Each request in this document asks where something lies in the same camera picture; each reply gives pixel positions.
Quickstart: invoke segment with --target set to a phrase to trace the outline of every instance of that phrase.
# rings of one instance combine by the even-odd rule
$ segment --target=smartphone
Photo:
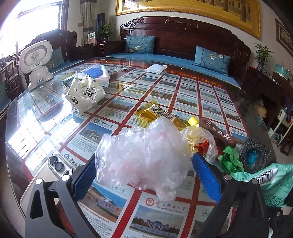
[[[65,174],[72,175],[74,170],[75,167],[72,166],[62,154],[59,152],[51,154],[47,162],[43,164],[38,173],[34,176],[33,180],[30,182],[20,199],[20,206],[24,214],[26,215],[30,194],[35,181],[38,178],[42,178],[45,182],[57,181]]]

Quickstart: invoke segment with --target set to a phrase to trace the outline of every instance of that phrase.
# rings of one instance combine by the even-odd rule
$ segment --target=green plant
[[[261,63],[262,65],[266,65],[268,63],[268,59],[269,57],[271,57],[270,53],[273,53],[272,51],[270,51],[269,47],[267,46],[263,46],[261,44],[255,43],[256,44],[256,54],[257,56],[255,57],[255,59],[257,60],[257,62]]]
[[[114,24],[112,24],[112,22],[105,23],[104,25],[102,25],[101,36],[104,37],[104,38],[111,36],[113,34],[112,26],[114,26]]]

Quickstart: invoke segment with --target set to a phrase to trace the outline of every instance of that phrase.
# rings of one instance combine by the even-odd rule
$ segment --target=barcode
[[[265,183],[270,182],[277,172],[278,172],[278,168],[272,167],[268,171],[264,171],[263,173],[259,174],[256,177],[256,179],[258,180],[260,185],[263,185]]]
[[[166,112],[163,108],[160,108],[157,105],[154,105],[153,107],[151,107],[150,110],[160,117],[166,117],[170,121],[174,121],[174,119],[176,118],[175,116],[173,116],[169,112]]]

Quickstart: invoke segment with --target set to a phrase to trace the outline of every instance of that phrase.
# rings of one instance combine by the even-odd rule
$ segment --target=vase
[[[263,64],[262,63],[258,63],[257,70],[261,73],[263,72]]]

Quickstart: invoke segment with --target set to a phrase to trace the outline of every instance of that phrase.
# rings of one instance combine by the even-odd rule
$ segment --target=floral pillow
[[[126,36],[125,53],[152,54],[155,36]]]
[[[60,66],[64,65],[64,59],[61,52],[61,47],[59,47],[56,50],[53,50],[51,59],[48,63],[45,64],[45,66],[48,68],[48,70],[53,70],[56,68],[59,68]]]
[[[195,61],[195,63],[193,63],[194,65],[229,76],[228,75],[228,65],[230,62],[229,56],[222,55],[217,52],[213,52],[213,51],[197,46],[194,61]]]

